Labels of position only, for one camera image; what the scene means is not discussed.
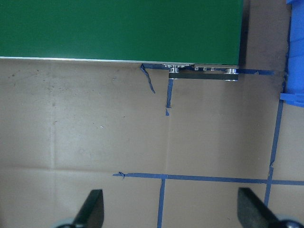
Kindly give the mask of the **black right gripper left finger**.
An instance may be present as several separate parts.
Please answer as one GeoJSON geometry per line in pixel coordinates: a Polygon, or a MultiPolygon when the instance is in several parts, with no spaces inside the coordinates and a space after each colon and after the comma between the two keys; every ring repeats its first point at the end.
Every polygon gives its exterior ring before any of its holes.
{"type": "Polygon", "coordinates": [[[101,228],[104,223],[103,190],[91,190],[72,225],[75,228],[101,228]]]}

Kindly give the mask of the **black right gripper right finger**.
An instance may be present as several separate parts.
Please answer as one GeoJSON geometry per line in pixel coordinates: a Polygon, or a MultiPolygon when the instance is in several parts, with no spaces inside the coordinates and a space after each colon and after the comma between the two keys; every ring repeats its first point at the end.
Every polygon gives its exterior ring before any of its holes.
{"type": "Polygon", "coordinates": [[[237,217],[243,228],[274,228],[279,219],[250,188],[239,188],[237,217]]]}

